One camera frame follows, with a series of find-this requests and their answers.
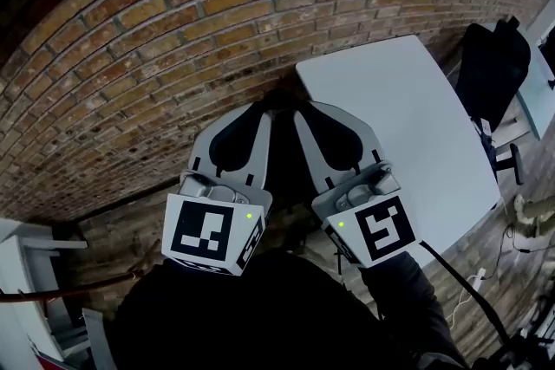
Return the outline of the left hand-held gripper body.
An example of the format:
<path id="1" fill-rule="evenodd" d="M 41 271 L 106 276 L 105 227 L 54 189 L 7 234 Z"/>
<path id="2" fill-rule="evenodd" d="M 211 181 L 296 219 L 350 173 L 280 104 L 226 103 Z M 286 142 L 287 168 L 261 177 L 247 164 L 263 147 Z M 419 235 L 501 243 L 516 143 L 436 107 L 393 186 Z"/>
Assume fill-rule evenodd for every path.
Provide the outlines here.
<path id="1" fill-rule="evenodd" d="M 167 196 L 161 252 L 190 269 L 240 276 L 271 204 L 264 189 L 186 171 L 179 191 Z"/>

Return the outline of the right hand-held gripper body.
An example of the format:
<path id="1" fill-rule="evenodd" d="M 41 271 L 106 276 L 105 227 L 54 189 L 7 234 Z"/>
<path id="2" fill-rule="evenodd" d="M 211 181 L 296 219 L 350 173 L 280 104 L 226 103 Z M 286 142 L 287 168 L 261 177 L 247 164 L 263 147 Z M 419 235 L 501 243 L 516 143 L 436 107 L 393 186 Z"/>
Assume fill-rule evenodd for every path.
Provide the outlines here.
<path id="1" fill-rule="evenodd" d="M 417 244 L 417 231 L 402 201 L 401 186 L 387 161 L 320 194 L 311 206 L 340 253 L 361 269 Z"/>

